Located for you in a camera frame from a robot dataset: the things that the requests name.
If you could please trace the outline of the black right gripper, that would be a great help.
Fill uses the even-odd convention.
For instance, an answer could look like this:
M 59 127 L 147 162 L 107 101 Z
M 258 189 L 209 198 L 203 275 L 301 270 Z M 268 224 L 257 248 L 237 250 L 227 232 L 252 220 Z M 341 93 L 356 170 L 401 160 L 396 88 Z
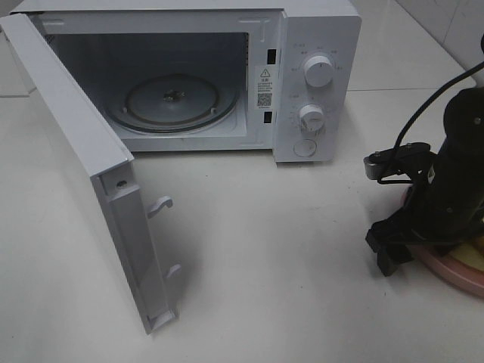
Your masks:
M 470 166 L 400 167 L 411 184 L 404 203 L 387 219 L 375 222 L 365 240 L 377 253 L 385 277 L 411 262 L 410 246 L 453 247 L 483 236 L 483 170 Z

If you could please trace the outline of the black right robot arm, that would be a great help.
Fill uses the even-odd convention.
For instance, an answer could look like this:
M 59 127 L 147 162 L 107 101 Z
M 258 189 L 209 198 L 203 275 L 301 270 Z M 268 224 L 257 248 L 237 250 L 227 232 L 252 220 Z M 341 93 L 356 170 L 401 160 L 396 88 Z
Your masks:
M 402 206 L 373 223 L 365 237 L 386 277 L 413 259 L 412 246 L 447 253 L 467 238 L 483 235 L 483 89 L 466 88 L 448 102 L 445 140 L 438 153 L 423 142 L 402 142 L 440 95 L 482 69 L 477 64 L 440 87 L 406 122 L 392 148 L 364 159 L 370 180 L 408 186 Z

